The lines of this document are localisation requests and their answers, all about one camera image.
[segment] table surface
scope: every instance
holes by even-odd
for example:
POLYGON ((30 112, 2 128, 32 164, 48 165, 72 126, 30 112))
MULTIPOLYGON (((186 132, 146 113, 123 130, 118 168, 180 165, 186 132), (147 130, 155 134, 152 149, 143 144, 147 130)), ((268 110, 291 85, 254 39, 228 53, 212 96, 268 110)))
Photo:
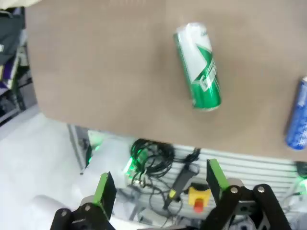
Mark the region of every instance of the table surface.
POLYGON ((208 149, 307 160, 284 143, 307 73, 304 0, 44 0, 27 9, 41 110, 83 127, 208 149), (173 32, 208 28, 223 101, 192 108, 173 32))

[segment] can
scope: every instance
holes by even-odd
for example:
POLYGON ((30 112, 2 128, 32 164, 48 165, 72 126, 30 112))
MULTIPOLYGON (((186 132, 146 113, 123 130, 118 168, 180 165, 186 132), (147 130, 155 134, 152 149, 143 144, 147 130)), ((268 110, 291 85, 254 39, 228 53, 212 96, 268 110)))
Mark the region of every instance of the can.
POLYGON ((220 87, 206 27, 201 23, 189 23, 177 28, 174 39, 194 108, 206 111, 218 108, 220 87))
POLYGON ((293 150, 303 150, 307 142, 307 76, 299 85, 298 95, 286 134, 286 144, 293 150))

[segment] dark fabric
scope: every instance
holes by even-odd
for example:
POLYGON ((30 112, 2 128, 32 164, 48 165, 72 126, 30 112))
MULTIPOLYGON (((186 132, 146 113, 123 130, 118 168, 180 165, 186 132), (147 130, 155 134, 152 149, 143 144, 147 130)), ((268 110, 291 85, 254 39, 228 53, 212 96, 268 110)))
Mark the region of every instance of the dark fabric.
POLYGON ((12 58, 19 44, 23 28, 23 18, 19 15, 0 13, 0 65, 12 58))

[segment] green and white can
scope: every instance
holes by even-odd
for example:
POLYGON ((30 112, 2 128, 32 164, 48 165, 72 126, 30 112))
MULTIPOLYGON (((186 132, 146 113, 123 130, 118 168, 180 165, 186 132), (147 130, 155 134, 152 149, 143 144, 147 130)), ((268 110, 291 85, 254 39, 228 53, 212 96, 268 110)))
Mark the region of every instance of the green and white can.
POLYGON ((221 104, 220 87, 206 27, 189 23, 178 28, 174 38, 194 107, 206 111, 218 108, 221 104))

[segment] screw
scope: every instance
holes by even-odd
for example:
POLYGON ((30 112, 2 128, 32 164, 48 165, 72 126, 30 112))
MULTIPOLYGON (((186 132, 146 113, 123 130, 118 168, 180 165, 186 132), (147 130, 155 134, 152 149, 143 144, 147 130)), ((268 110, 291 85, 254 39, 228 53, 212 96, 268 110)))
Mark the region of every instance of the screw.
POLYGON ((258 187, 258 192, 260 192, 260 193, 264 193, 264 187, 259 186, 259 187, 258 187))
POLYGON ((64 217, 64 216, 66 216, 66 214, 67 214, 67 211, 64 210, 64 211, 62 211, 61 216, 64 217))
POLYGON ((91 206, 89 206, 89 205, 85 206, 85 211, 88 211, 90 209, 91 209, 91 206))
POLYGON ((238 192, 238 189, 237 189, 236 187, 232 187, 232 188, 230 189, 230 192, 232 192, 232 193, 237 193, 237 192, 238 192))

